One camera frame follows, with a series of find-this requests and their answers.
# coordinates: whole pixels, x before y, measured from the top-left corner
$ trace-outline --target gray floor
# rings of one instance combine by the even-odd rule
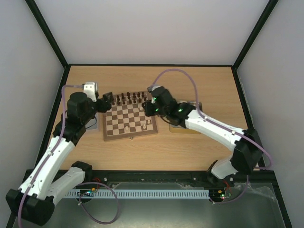
[[[278,204],[265,192],[248,191],[240,200],[212,205],[208,200],[121,199],[119,219],[107,228],[283,228]],[[86,205],[101,221],[110,221],[116,213],[114,199],[93,199]],[[24,228],[38,228],[23,222]],[[44,228],[98,228],[75,199],[63,199]]]

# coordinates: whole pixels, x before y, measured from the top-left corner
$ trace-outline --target wooden surface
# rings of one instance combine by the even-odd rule
[[[72,66],[67,83],[80,85],[98,82],[99,94],[142,91],[156,76],[169,67],[149,66]],[[233,75],[229,67],[179,67],[193,77],[197,84],[203,111],[222,122],[247,128]],[[179,72],[169,72],[157,82],[165,86],[178,100],[194,100],[189,79]],[[79,89],[66,89],[66,100]],[[60,104],[55,124],[60,120]],[[230,155],[230,151],[203,134],[176,134],[167,123],[156,118],[158,134],[133,140],[103,141],[103,128],[86,132],[76,148],[68,155],[61,169],[69,169],[76,161],[91,164],[95,170],[206,170],[215,160]]]

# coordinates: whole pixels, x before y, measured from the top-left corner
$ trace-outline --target chessboard square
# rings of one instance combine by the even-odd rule
[[[142,127],[141,126],[137,126],[135,127],[137,132],[141,132],[142,131]]]
[[[113,135],[113,130],[109,130],[106,133],[107,133],[107,135]]]
[[[153,130],[153,125],[152,124],[148,124],[147,125],[147,130],[149,130],[149,131]]]

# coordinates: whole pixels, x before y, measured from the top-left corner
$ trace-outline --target cable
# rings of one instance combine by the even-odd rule
[[[109,190],[113,193],[113,195],[114,195],[114,197],[115,197],[115,199],[116,199],[116,203],[117,203],[117,212],[116,212],[116,215],[115,215],[114,219],[112,219],[112,220],[109,221],[109,222],[102,222],[102,221],[99,221],[99,220],[95,219],[95,218],[87,211],[87,209],[85,208],[85,206],[84,206],[84,205],[82,204],[82,202],[81,202],[81,197],[83,196],[83,194],[81,194],[80,197],[79,197],[79,199],[78,199],[78,205],[81,206],[81,208],[85,211],[85,213],[88,215],[88,217],[89,217],[91,220],[93,220],[94,222],[96,222],[96,223],[98,223],[98,224],[101,224],[101,225],[108,225],[108,224],[114,223],[114,222],[118,219],[118,216],[119,216],[119,213],[120,213],[120,204],[119,204],[118,197],[117,197],[116,193],[115,193],[109,186],[107,186],[107,185],[105,185],[105,184],[102,184],[102,183],[98,183],[98,182],[86,182],[86,183],[78,184],[77,186],[82,186],[82,185],[87,185],[87,184],[98,184],[98,185],[100,185],[100,186],[105,187],[106,189],[109,189]]]
[[[65,93],[64,93],[66,87],[82,88],[82,85],[80,85],[80,86],[79,85],[64,85],[64,86],[62,86],[62,88],[61,88],[62,109],[63,109],[62,113],[66,113],[66,101],[65,101]],[[61,141],[63,133],[64,133],[65,126],[66,126],[66,119],[62,118],[61,132],[60,132],[58,141],[56,142],[55,146],[51,149],[51,153],[53,153],[55,151],[55,149],[58,147],[58,145],[60,144],[60,141]],[[34,174],[33,179],[30,182],[30,186],[25,190],[25,192],[24,192],[24,194],[21,198],[19,209],[18,209],[18,226],[19,226],[19,228],[23,228],[22,223],[21,223],[21,213],[22,213],[22,208],[23,208],[25,198],[28,195],[30,188],[35,183],[37,176],[39,175],[43,166],[47,163],[50,156],[51,156],[50,154],[48,156],[46,156],[45,159],[43,160],[43,162],[41,163],[41,165],[38,167],[37,172]]]
[[[90,128],[90,127],[93,127],[93,126],[97,123],[97,118],[96,118],[96,116],[94,116],[94,119],[95,119],[95,123],[92,124],[91,126],[86,127],[85,129],[88,129],[88,128]]]
[[[162,116],[160,117],[164,122],[166,122],[167,124],[171,124],[170,122],[166,121]]]
[[[195,92],[196,110],[197,110],[198,114],[199,114],[205,121],[207,121],[207,122],[209,122],[209,123],[211,123],[211,124],[213,124],[213,125],[215,125],[215,126],[217,126],[217,127],[219,127],[219,128],[222,128],[222,129],[224,129],[224,130],[226,130],[226,131],[228,131],[228,132],[230,132],[230,133],[233,132],[233,130],[227,128],[226,126],[222,126],[222,125],[220,125],[219,123],[217,123],[217,122],[215,122],[215,121],[213,121],[213,120],[210,120],[210,119],[207,118],[207,116],[200,110],[200,107],[199,107],[199,95],[198,95],[198,90],[197,90],[197,88],[196,88],[196,84],[195,84],[193,78],[192,78],[187,72],[185,72],[185,71],[183,71],[183,70],[180,70],[180,69],[167,69],[167,70],[164,70],[163,72],[161,72],[161,73],[156,77],[156,79],[154,80],[154,82],[152,83],[152,85],[150,86],[150,88],[152,88],[152,87],[155,85],[155,83],[157,82],[157,80],[158,80],[163,74],[165,74],[165,73],[167,73],[167,72],[170,72],[170,71],[178,71],[178,72],[181,72],[181,73],[183,73],[184,75],[186,75],[186,76],[190,79],[190,81],[192,82],[192,85],[193,85],[193,87],[194,87],[194,92]],[[248,142],[252,143],[252,144],[253,144],[254,146],[256,146],[258,149],[260,149],[260,150],[267,156],[267,158],[269,159],[269,165],[268,165],[268,166],[266,166],[266,167],[255,167],[256,169],[267,170],[267,169],[269,169],[269,168],[272,166],[272,158],[271,158],[270,154],[269,154],[263,147],[261,147],[259,144],[257,144],[255,141],[253,141],[252,139],[248,138],[248,137],[245,136],[245,135],[242,135],[242,134],[240,134],[240,133],[238,133],[238,132],[235,132],[234,134],[236,134],[237,136],[239,136],[239,137],[241,137],[241,138],[247,140]]]
[[[249,176],[247,175],[247,180],[246,180],[246,185],[245,185],[244,190],[241,192],[241,194],[239,194],[239,195],[238,195],[237,197],[235,197],[234,199],[229,200],[229,201],[225,201],[225,202],[214,202],[211,198],[210,198],[209,200],[212,202],[212,204],[226,204],[226,203],[235,202],[235,201],[237,201],[239,198],[241,198],[241,197],[245,194],[245,192],[246,192],[246,190],[247,190],[247,187],[248,187],[248,184],[249,184]]]

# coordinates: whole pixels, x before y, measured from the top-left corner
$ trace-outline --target robotic arm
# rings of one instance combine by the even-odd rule
[[[194,106],[188,103],[177,103],[163,86],[154,85],[151,88],[149,87],[148,91],[153,99],[142,104],[147,116],[166,117],[171,124],[201,132],[223,144],[232,152],[231,156],[220,161],[214,161],[209,167],[207,171],[209,182],[215,184],[218,179],[223,179],[236,172],[251,174],[262,157],[262,152],[235,133],[245,135],[261,145],[255,129],[243,130],[229,126],[204,114],[205,118],[212,120],[212,124],[202,118]],[[220,126],[231,129],[231,133]]]
[[[98,86],[95,82],[86,82],[83,89],[83,92],[76,92],[70,96],[67,102],[67,112],[61,115],[61,121],[53,132],[54,137],[31,175],[18,190],[10,189],[7,193],[6,200],[16,216],[21,199],[28,188],[22,218],[42,226],[50,219],[58,202],[71,189],[84,180],[91,181],[92,166],[78,161],[65,175],[53,182],[61,164],[86,132],[86,124],[94,118],[97,112],[105,113],[111,109],[112,93],[104,94],[101,99],[98,99]],[[66,123],[63,137],[53,151],[52,149],[59,140],[64,118]],[[31,184],[32,178],[37,172],[35,182]]]

